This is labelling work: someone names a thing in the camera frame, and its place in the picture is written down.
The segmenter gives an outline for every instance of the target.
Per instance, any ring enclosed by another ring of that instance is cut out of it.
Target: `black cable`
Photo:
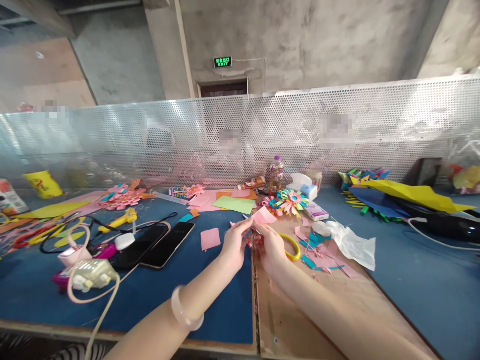
[[[151,223],[149,225],[145,225],[143,227],[139,227],[136,229],[136,231],[140,231],[140,230],[143,230],[143,229],[147,229],[149,227],[152,227],[158,223],[161,223],[161,222],[164,222],[165,220],[168,220],[168,219],[171,219],[171,218],[174,218],[178,215],[177,212],[172,212],[170,215],[168,215],[167,217],[164,217],[162,220],[159,220],[157,222],[154,222],[154,223]],[[115,227],[111,227],[111,226],[108,226],[108,225],[105,225],[103,222],[101,222],[100,220],[96,219],[95,217],[93,216],[85,216],[86,218],[89,218],[91,219],[91,224],[88,226],[88,228],[90,229],[90,232],[92,231],[92,228],[94,226],[94,224],[98,224],[100,226],[103,226],[103,227],[106,227],[107,229],[109,229],[110,231],[115,231],[117,233],[121,233],[121,234],[128,234],[128,233],[132,233],[133,230],[122,230],[122,229],[117,229]],[[61,228],[61,231],[64,231],[68,225],[70,225],[70,223],[76,221],[77,218],[74,218],[68,222],[66,222],[63,227]],[[40,243],[40,252],[43,253],[43,254],[61,254],[63,253],[65,250],[59,250],[59,251],[48,251],[48,250],[45,250],[45,244],[47,243],[47,241],[53,236],[53,234],[57,233],[57,231],[52,231],[44,241],[42,241]],[[94,240],[96,240],[100,235],[103,235],[104,233],[103,232],[98,232],[92,239],[90,239],[90,243],[92,243]]]

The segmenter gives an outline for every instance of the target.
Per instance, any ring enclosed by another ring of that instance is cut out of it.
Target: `desk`
[[[66,199],[62,196],[55,199],[55,202]],[[186,206],[162,199],[143,200],[135,209],[139,217],[138,224],[160,220],[177,212],[177,217],[168,220],[172,227],[188,213]],[[95,216],[108,223],[124,213],[101,210]],[[238,222],[242,219],[238,212],[215,211],[202,213],[192,220],[195,228],[164,270],[139,267],[120,285],[98,339],[120,340],[140,320],[170,298],[176,286],[188,284],[218,256],[221,246],[207,252],[201,251],[200,232],[218,227],[223,238],[223,234],[230,228],[230,221]],[[189,335],[184,348],[257,354],[250,250],[245,259],[243,268],[207,311],[203,326]],[[72,303],[68,296],[59,294],[57,286],[51,281],[51,277],[62,268],[54,254],[42,254],[38,246],[5,256],[0,261],[0,328],[41,336],[88,339],[109,295],[90,304]],[[92,298],[103,291],[94,289],[78,296]]]
[[[480,206],[480,196],[455,197],[461,204]],[[392,329],[418,345],[433,359],[478,359],[480,354],[480,259],[468,251],[432,243],[404,223],[385,223],[345,203],[337,189],[322,189],[316,203],[357,235],[376,237],[376,270],[350,279],[342,271],[332,275],[295,264],[316,273],[322,285],[343,295],[352,306],[372,319],[382,319]],[[293,234],[300,219],[277,222],[279,232]],[[463,246],[453,240],[450,245]],[[259,303],[260,350],[272,359],[344,359],[324,334],[271,283],[256,260]]]

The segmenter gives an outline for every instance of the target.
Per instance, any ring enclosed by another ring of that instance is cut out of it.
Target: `right hand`
[[[267,273],[289,261],[285,253],[285,243],[282,237],[269,225],[253,220],[253,227],[260,232],[263,245],[259,246],[260,259]]]

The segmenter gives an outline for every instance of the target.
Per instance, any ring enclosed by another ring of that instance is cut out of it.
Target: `tissue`
[[[355,260],[363,267],[375,271],[375,245],[377,238],[370,240],[355,235],[349,227],[336,221],[328,221],[326,226],[331,231],[331,237],[346,258]]]

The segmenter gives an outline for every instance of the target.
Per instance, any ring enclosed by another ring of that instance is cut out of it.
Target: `blue table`
[[[74,196],[62,196],[49,203],[72,197]],[[33,208],[45,204],[36,201]],[[135,209],[139,215],[138,224],[160,220],[177,212],[178,216],[168,220],[172,227],[188,213],[186,206],[162,199],[143,200]],[[93,216],[108,223],[122,214],[124,211],[101,210]],[[195,228],[163,270],[139,267],[120,285],[101,326],[99,338],[109,339],[106,334],[117,335],[118,338],[119,333],[128,332],[169,299],[175,287],[188,284],[219,255],[221,246],[202,252],[202,231],[219,228],[223,241],[223,234],[230,228],[230,221],[238,222],[242,219],[238,212],[213,211],[204,212],[191,220],[195,223]],[[38,246],[5,256],[0,261],[0,319],[3,323],[19,322],[31,327],[53,326],[50,329],[56,335],[74,328],[82,336],[88,336],[88,332],[80,330],[95,327],[96,319],[103,312],[110,295],[86,305],[72,303],[67,295],[59,294],[58,287],[51,281],[52,276],[62,269],[63,265],[56,255],[42,254]],[[94,289],[85,298],[92,298],[103,291]],[[206,312],[203,326],[189,335],[187,346],[190,344],[210,350],[234,349],[241,353],[256,354],[252,292],[252,261],[248,249],[243,268]]]
[[[455,196],[453,201],[480,207],[480,195]],[[362,216],[337,189],[322,189],[315,202],[358,236],[376,237],[371,277],[441,357],[480,357],[480,258],[475,253],[436,244],[404,223]]]

